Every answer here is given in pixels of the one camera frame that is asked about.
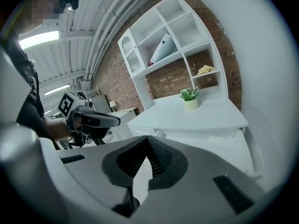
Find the fluorescent light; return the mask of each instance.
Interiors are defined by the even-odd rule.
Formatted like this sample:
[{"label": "fluorescent light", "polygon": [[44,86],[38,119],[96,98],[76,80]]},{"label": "fluorescent light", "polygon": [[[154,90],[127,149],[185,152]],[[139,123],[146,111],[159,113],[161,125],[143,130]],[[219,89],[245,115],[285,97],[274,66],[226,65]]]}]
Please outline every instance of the fluorescent light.
[{"label": "fluorescent light", "polygon": [[71,86],[70,84],[67,84],[67,85],[58,87],[58,88],[56,88],[56,89],[53,89],[53,90],[51,90],[51,91],[47,91],[47,92],[45,92],[44,94],[45,94],[45,95],[49,95],[49,94],[51,94],[51,93],[54,93],[54,92],[56,92],[56,91],[59,91],[59,90],[68,88],[68,87],[70,87],[70,86]]},{"label": "fluorescent light", "polygon": [[26,49],[28,47],[35,46],[37,44],[58,40],[58,39],[59,39],[59,31],[54,31],[54,32],[46,32],[39,35],[28,37],[24,40],[19,41],[19,43],[22,49]]}]

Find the green plant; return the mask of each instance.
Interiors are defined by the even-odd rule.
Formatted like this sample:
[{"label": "green plant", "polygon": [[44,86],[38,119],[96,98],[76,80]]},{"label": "green plant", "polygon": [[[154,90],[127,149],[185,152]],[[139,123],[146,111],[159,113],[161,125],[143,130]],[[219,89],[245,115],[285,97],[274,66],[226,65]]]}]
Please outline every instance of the green plant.
[{"label": "green plant", "polygon": [[181,90],[180,98],[183,98],[184,101],[194,100],[199,95],[199,89],[196,87],[195,90],[191,90],[190,88]]}]

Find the white desk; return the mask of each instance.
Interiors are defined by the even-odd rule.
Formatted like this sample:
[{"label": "white desk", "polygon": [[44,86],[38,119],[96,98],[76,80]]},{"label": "white desk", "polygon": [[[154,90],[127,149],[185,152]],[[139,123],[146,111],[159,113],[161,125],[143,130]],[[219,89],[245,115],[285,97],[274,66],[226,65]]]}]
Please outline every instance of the white desk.
[{"label": "white desk", "polygon": [[153,105],[128,125],[176,131],[223,131],[248,126],[229,99],[205,100],[194,110],[184,110],[183,105],[182,99]]},{"label": "white desk", "polygon": [[159,99],[128,125],[134,136],[154,135],[202,148],[254,175],[241,130],[248,122],[229,99],[207,99],[194,110],[184,110],[177,95]]}]

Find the potted plant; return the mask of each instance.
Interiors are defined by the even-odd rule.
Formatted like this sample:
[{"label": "potted plant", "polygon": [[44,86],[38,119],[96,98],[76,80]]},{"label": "potted plant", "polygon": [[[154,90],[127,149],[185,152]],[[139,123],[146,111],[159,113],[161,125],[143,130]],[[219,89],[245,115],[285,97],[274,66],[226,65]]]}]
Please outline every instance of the potted plant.
[{"label": "potted plant", "polygon": [[186,110],[196,109],[199,105],[196,97],[199,95],[199,89],[196,87],[195,90],[190,88],[181,90],[180,97],[184,99],[184,108]]}]

